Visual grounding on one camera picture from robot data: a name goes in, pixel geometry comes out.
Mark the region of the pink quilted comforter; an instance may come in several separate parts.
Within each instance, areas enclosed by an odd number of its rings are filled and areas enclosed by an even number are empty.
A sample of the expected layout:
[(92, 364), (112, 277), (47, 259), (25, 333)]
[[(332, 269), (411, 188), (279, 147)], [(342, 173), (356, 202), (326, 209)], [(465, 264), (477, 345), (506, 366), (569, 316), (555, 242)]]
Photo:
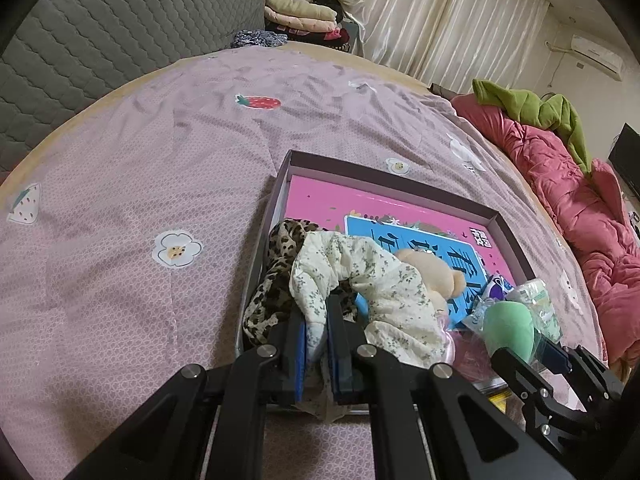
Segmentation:
[(520, 170), (582, 268), (610, 363), (639, 362), (639, 246), (626, 216), (620, 184), (600, 160), (590, 174), (578, 167), (553, 132), (522, 125), (475, 96), (451, 101)]

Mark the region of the pink patterned bed sheet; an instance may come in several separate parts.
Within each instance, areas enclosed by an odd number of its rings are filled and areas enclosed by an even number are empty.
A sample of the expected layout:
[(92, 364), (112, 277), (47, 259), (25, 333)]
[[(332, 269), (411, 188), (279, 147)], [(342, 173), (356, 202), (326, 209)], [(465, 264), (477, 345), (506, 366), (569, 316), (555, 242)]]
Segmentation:
[(1, 427), (61, 479), (188, 363), (234, 356), (243, 286), (289, 151), (499, 211), (549, 287), (563, 340), (606, 355), (582, 271), (518, 170), (445, 100), (288, 49), (178, 63), (94, 104), (1, 189)]

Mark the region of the teddy bear pink dress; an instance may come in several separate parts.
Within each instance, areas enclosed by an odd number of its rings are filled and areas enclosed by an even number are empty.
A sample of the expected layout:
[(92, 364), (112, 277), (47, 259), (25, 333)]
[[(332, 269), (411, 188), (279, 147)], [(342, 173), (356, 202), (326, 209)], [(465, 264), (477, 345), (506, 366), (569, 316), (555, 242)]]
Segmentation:
[(447, 315), (448, 301), (460, 297), (466, 289), (464, 273), (454, 270), (432, 252), (405, 248), (395, 252), (395, 257), (419, 271), (437, 314)]

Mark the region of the stack of folded clothes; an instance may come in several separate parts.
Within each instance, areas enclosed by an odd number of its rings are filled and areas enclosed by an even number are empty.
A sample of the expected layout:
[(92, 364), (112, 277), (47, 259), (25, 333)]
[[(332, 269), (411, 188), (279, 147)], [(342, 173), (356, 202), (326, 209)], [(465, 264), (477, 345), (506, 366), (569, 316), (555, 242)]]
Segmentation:
[(288, 40), (348, 51), (350, 32), (338, 0), (266, 0), (266, 29)]

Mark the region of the leopard print scrunchie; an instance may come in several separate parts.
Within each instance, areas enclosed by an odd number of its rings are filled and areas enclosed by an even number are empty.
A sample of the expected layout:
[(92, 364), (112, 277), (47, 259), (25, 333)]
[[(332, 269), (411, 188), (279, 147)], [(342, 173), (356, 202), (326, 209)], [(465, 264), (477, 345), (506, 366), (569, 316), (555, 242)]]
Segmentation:
[(267, 240), (266, 270), (243, 313), (242, 329), (255, 347), (268, 341), (270, 330), (287, 321), (294, 306), (290, 293), (292, 264), (309, 233), (322, 231), (304, 219), (283, 219)]

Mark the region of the purple cartoon tissue pack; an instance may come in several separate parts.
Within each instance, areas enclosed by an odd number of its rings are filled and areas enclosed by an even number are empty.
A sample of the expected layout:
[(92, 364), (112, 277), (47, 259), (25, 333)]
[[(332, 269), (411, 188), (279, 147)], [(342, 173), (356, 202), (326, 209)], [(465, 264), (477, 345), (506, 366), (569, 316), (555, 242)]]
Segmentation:
[(506, 296), (512, 292), (514, 286), (500, 273), (492, 274), (489, 278), (480, 299), (490, 304), (506, 300)]

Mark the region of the green floral tissue pack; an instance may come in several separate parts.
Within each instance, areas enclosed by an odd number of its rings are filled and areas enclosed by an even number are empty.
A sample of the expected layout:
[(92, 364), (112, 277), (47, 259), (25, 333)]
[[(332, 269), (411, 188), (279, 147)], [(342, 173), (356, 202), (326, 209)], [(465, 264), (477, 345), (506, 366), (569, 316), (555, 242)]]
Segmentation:
[(562, 330), (556, 316), (555, 308), (549, 295), (546, 283), (540, 278), (535, 278), (524, 284), (516, 286), (509, 292), (511, 301), (520, 302), (529, 308), (534, 325), (539, 333), (553, 342), (559, 342)]

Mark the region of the white floral scrunchie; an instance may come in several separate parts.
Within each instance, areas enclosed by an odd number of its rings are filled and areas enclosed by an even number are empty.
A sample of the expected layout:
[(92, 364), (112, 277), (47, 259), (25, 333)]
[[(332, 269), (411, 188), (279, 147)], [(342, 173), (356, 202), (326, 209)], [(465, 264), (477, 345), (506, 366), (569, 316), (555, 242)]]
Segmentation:
[(415, 266), (370, 238), (317, 231), (308, 234), (299, 249), (288, 285), (305, 318), (308, 362), (318, 361), (324, 352), (326, 300), (343, 282), (367, 301), (364, 336), (369, 344), (417, 367), (454, 360), (446, 300), (424, 283)]

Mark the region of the grey quilted headboard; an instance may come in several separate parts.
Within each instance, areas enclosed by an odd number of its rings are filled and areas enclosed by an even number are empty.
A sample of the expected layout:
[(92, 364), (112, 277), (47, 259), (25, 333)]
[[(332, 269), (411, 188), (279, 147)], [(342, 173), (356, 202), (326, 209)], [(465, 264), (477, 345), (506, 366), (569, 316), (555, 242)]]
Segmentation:
[(123, 84), (228, 48), (265, 0), (1, 0), (1, 174)]

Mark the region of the white air conditioner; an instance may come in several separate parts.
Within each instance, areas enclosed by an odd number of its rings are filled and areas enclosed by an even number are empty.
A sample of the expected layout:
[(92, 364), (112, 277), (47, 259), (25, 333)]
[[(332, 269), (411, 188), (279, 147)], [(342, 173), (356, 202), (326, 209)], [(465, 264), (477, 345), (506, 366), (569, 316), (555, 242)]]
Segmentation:
[(612, 79), (616, 81), (622, 80), (624, 62), (614, 51), (577, 35), (574, 35), (570, 40), (570, 50)]

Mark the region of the green blanket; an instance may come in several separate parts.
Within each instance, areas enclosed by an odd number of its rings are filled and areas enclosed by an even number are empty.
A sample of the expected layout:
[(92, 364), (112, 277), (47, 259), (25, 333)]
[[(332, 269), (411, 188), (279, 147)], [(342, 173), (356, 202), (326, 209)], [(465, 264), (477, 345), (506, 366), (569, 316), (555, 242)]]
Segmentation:
[(514, 122), (554, 132), (580, 170), (590, 174), (591, 155), (582, 121), (566, 96), (554, 94), (544, 100), (533, 91), (507, 89), (480, 79), (472, 81), (472, 89), (480, 105), (500, 107)]

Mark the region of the dark patterned cloth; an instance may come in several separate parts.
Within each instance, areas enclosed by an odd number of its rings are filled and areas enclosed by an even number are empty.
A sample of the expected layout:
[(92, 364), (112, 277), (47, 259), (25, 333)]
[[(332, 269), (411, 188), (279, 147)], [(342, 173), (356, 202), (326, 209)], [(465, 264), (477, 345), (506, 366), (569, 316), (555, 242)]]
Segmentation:
[(270, 30), (240, 30), (232, 41), (232, 49), (242, 47), (277, 48), (288, 43), (288, 36)]

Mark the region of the shallow dark cardboard box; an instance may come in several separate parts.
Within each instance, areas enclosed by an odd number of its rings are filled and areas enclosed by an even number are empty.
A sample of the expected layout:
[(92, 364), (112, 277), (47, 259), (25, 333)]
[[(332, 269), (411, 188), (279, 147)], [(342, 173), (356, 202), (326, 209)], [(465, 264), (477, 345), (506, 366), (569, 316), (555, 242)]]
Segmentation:
[(464, 294), (448, 304), (457, 336), (458, 370), (494, 394), (506, 386), (487, 365), (462, 321), (494, 274), (511, 285), (535, 274), (502, 215), (489, 207), (390, 172), (336, 158), (288, 151), (262, 216), (242, 300), (250, 301), (267, 269), (268, 235), (281, 220), (304, 219), (322, 228), (369, 237), (389, 252), (430, 250), (465, 275)]

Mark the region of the green makeup sponge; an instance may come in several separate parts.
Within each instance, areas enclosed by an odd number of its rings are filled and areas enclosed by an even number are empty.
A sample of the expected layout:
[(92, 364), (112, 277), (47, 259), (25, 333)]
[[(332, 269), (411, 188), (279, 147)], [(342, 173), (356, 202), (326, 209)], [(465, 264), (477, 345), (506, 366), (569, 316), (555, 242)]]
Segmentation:
[(490, 356), (503, 348), (511, 350), (526, 363), (534, 356), (534, 318), (521, 302), (489, 298), (481, 301), (462, 323), (480, 336)]

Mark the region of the white pleated curtain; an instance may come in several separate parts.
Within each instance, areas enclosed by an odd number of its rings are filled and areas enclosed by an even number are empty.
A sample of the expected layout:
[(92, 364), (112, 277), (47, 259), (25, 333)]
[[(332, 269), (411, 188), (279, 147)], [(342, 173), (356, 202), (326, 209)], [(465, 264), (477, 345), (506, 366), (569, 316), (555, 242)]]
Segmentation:
[(363, 58), (468, 93), (475, 79), (512, 87), (534, 47), (548, 0), (342, 0)]

